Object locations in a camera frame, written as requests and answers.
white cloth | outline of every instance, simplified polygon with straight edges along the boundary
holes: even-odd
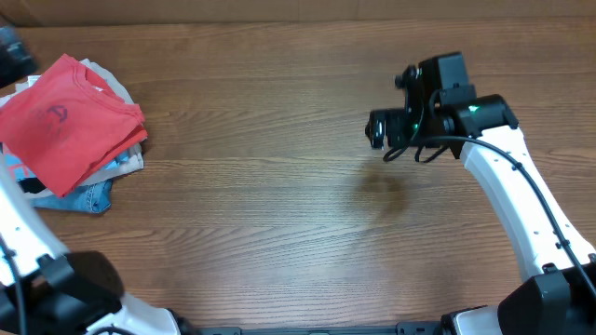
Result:
[[[127,92],[127,90],[122,86],[122,84],[120,84],[115,79],[115,77],[112,73],[105,70],[97,63],[94,63],[87,59],[81,60],[81,63],[83,65],[87,66],[89,69],[91,69],[96,74],[98,74],[101,78],[103,78],[106,81],[106,83],[108,84],[108,86],[113,90],[113,92],[118,97],[122,98],[125,103],[127,103],[127,104],[134,103],[132,101],[132,98],[130,97],[129,93]],[[30,85],[29,83],[16,84],[15,85],[16,93],[5,96],[3,98],[0,98],[0,107],[2,107],[2,105],[7,103],[7,101],[10,100],[10,98],[15,96],[16,94],[19,94],[23,90],[29,88],[29,85]],[[131,172],[134,172],[134,171],[144,168],[144,162],[142,160],[142,155],[141,155],[141,145],[139,143],[137,143],[137,144],[131,146],[130,148],[128,148],[127,150],[128,150],[128,154],[129,154],[128,160],[126,160],[124,162],[120,162],[115,167],[100,169],[99,171],[92,174],[89,178],[84,180],[78,186],[92,185],[92,184],[95,184],[98,182],[107,181],[114,177],[129,174]],[[35,198],[46,197],[46,196],[50,196],[50,195],[53,195],[53,193],[49,189],[45,189],[44,191],[42,191],[38,194],[25,193],[25,198],[35,199]]]

denim jeans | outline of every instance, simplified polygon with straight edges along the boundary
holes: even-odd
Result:
[[[89,186],[80,186],[64,198],[50,195],[43,198],[30,199],[31,206],[37,208],[72,210],[99,214],[108,210],[112,181],[102,181]]]

folded clothes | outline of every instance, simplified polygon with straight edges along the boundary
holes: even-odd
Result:
[[[89,186],[80,186],[63,198],[50,195],[43,198],[30,199],[33,207],[73,210],[85,213],[99,214],[108,210],[112,181],[102,181]]]
[[[105,70],[97,63],[87,59],[81,60],[80,63],[89,67],[89,69],[93,70],[93,72],[103,78],[113,92],[118,97],[122,98],[126,104],[134,103],[127,90],[115,79],[112,73]],[[27,82],[17,83],[15,85],[16,93],[0,98],[0,107],[8,102],[8,100],[10,100],[10,98],[14,95],[32,86],[37,79],[39,79],[39,77],[41,77],[41,75],[30,75],[27,79]],[[12,174],[12,177],[15,179],[15,181],[20,183],[20,187],[24,191],[26,198],[33,199],[53,195],[53,193],[46,189],[45,185],[43,185],[43,183],[36,178],[35,174],[28,167],[22,164],[17,156],[11,153],[6,146],[3,149],[5,158],[7,159],[7,165],[10,170],[9,172]],[[124,153],[119,154],[113,161],[109,162],[99,171],[95,172],[93,175],[83,181],[81,186],[107,181],[114,177],[142,169],[143,167],[144,162],[142,160],[141,145],[137,143],[128,148]]]
[[[0,109],[0,141],[64,196],[146,138],[143,120],[138,105],[126,104],[95,72],[64,55]]]

red t-shirt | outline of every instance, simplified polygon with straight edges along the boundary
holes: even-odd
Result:
[[[0,142],[57,196],[147,137],[139,105],[68,55],[0,108]]]

printed logo on shirt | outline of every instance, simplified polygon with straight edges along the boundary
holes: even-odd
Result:
[[[41,123],[41,130],[44,131],[50,138],[55,141],[66,140],[61,135],[61,123],[68,119],[68,110],[64,106],[54,105],[46,109],[45,112],[41,109],[31,111],[34,117]]]

